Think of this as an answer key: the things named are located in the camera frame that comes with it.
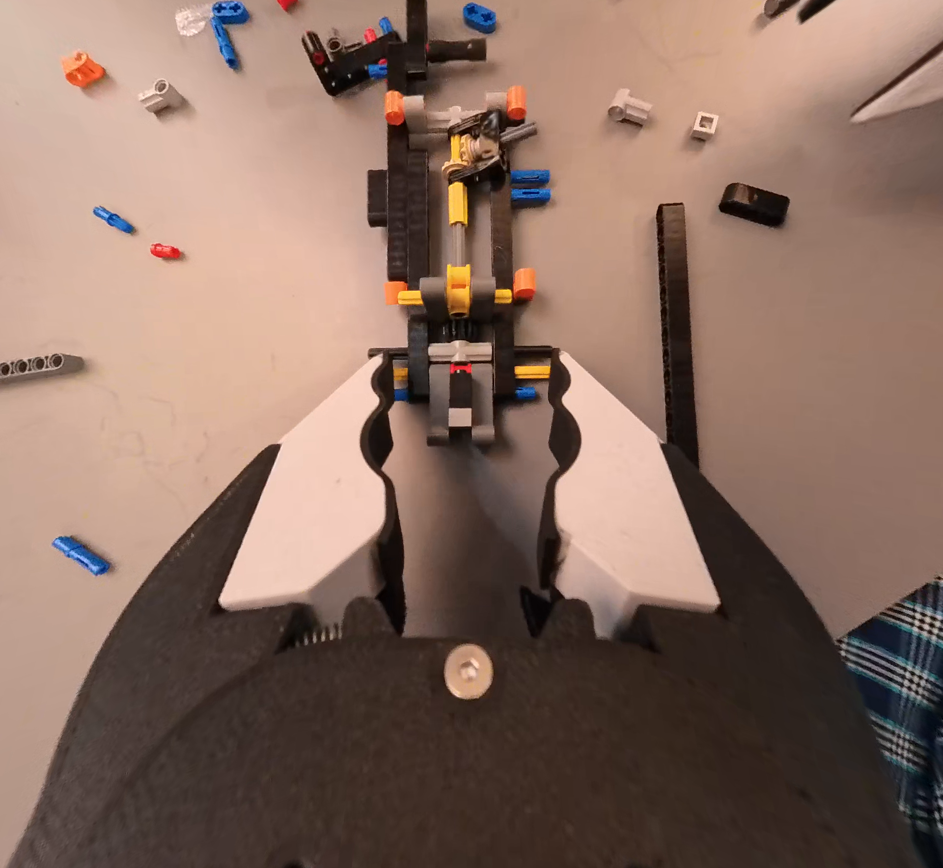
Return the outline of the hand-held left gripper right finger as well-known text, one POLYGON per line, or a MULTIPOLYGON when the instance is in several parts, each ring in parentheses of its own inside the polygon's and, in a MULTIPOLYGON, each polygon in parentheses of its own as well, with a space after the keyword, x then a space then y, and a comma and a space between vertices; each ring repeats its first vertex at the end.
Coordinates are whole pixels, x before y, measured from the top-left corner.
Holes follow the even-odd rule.
POLYGON ((620 638, 640 606, 713 614, 721 599, 662 441, 571 355, 552 358, 548 543, 541 584, 620 638))

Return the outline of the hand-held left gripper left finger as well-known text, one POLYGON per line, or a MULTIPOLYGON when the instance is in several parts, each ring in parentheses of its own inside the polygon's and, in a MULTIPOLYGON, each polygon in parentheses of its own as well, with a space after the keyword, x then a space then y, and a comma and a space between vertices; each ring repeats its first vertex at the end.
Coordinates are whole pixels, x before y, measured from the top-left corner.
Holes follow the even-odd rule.
POLYGON ((393 397, 392 361, 374 356, 282 437, 221 607, 306 604, 329 626, 353 599, 379 597, 403 629, 404 540, 383 473, 393 397))

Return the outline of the long black lego beam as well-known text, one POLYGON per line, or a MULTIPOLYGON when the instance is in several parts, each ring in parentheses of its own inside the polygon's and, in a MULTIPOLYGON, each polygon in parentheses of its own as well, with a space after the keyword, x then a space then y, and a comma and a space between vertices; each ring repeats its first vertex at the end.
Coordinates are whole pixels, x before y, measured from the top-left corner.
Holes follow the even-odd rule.
POLYGON ((700 468, 685 205, 660 204, 655 224, 666 441, 700 468))

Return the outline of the black lego chassis assembly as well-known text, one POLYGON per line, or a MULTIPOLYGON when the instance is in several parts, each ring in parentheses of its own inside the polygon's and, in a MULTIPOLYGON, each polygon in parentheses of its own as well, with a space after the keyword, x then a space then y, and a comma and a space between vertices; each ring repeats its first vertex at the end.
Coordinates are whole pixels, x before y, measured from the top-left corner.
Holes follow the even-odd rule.
POLYGON ((535 273, 514 267, 511 150, 536 133, 522 86, 482 108, 434 111, 432 66, 484 62, 483 38, 434 39, 427 0, 406 0, 388 48, 387 163, 368 172, 368 222, 386 231, 388 304, 407 312, 407 400, 426 402, 427 443, 488 449, 496 403, 516 398, 513 310, 535 273))

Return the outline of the short black lego beam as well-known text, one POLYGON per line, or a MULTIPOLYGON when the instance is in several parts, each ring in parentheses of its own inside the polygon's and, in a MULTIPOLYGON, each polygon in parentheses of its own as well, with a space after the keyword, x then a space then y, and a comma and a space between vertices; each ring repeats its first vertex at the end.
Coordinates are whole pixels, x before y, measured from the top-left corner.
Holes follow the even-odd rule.
POLYGON ((728 216, 778 228, 784 225, 789 205, 789 197, 783 194, 733 182, 725 187, 718 209, 728 216))

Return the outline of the light grey lego connector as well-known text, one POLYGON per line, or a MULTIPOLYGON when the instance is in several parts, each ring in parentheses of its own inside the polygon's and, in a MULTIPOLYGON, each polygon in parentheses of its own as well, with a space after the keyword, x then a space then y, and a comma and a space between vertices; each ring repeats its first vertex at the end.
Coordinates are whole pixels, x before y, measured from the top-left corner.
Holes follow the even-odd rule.
POLYGON ((182 108, 185 98, 166 78, 159 78, 146 91, 139 93, 139 104, 150 114, 159 115, 182 108))
POLYGON ((616 122, 630 123, 643 127, 650 118, 653 105, 643 99, 632 96, 627 87, 616 91, 607 108, 607 116, 616 122))

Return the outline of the dark grey long lego beam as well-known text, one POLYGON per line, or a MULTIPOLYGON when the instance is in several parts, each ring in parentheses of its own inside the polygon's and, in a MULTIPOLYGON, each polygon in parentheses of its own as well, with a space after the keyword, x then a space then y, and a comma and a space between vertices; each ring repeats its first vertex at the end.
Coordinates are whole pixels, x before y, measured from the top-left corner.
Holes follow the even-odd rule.
POLYGON ((84 370, 84 368, 84 359, 71 354, 51 353, 28 358, 16 358, 1 362, 1 384, 74 374, 84 370))

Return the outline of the black angled lego subassembly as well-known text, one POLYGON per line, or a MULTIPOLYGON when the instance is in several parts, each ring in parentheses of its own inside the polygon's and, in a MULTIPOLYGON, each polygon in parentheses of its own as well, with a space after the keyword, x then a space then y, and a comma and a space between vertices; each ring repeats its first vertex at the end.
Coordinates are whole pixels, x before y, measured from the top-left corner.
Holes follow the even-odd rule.
POLYGON ((304 33, 305 55, 327 95, 340 96, 362 84, 386 78, 389 46, 402 38, 387 17, 380 18, 378 27, 379 30, 368 27, 360 41, 346 43, 344 55, 334 61, 315 32, 304 33))

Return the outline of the orange lego connector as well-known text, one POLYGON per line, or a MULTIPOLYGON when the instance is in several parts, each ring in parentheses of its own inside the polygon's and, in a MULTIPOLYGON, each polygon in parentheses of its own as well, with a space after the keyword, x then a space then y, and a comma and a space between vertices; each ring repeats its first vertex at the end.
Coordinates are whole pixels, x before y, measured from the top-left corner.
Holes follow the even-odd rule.
POLYGON ((83 51, 63 56, 60 63, 66 81, 80 88, 100 81, 107 74, 104 67, 83 51))

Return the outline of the person's plaid shirt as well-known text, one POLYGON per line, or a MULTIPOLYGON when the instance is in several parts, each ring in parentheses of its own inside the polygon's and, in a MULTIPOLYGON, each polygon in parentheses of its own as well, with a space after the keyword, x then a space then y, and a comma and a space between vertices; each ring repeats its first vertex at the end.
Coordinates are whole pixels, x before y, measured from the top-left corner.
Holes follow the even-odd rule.
POLYGON ((925 866, 942 865, 942 578, 836 641, 925 866))

